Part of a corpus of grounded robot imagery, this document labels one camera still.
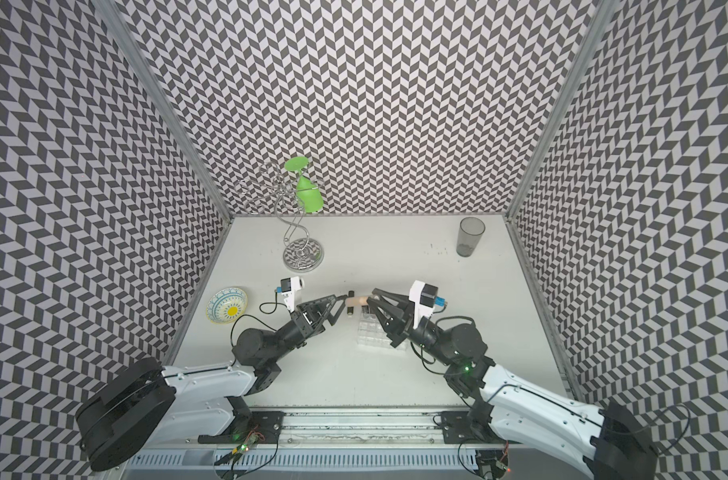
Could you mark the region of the clear acrylic lipstick organizer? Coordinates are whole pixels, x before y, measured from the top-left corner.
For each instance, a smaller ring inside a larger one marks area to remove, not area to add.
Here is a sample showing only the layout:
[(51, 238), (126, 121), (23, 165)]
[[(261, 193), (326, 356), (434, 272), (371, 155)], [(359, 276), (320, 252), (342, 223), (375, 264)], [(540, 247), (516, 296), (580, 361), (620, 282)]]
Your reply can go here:
[(392, 340), (387, 336), (382, 325), (374, 314), (363, 314), (357, 328), (357, 344), (363, 347), (380, 348), (387, 350), (405, 350), (406, 345), (392, 346)]

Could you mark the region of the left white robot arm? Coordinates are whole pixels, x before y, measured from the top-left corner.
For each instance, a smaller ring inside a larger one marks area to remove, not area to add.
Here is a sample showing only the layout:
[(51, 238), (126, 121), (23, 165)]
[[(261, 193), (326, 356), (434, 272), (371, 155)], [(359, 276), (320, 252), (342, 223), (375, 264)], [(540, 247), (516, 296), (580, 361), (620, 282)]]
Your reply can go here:
[(79, 447), (94, 472), (121, 465), (148, 444), (222, 433), (244, 397), (267, 389), (280, 359), (336, 324), (346, 296), (300, 303), (276, 331), (248, 328), (239, 334), (230, 362), (164, 367), (154, 358), (122, 370), (75, 414)]

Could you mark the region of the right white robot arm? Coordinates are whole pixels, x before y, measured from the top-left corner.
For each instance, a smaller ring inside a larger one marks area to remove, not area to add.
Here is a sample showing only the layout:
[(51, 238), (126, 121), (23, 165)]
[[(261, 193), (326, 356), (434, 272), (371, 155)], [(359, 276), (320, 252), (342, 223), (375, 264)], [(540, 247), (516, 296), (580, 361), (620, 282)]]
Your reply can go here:
[(655, 478), (659, 450), (626, 407), (569, 399), (507, 370), (488, 356), (474, 322), (443, 328), (433, 320), (437, 292), (433, 285), (410, 295), (376, 289), (366, 302), (392, 346), (409, 341), (446, 366), (448, 386), (473, 401), (476, 436), (537, 449), (591, 479)]

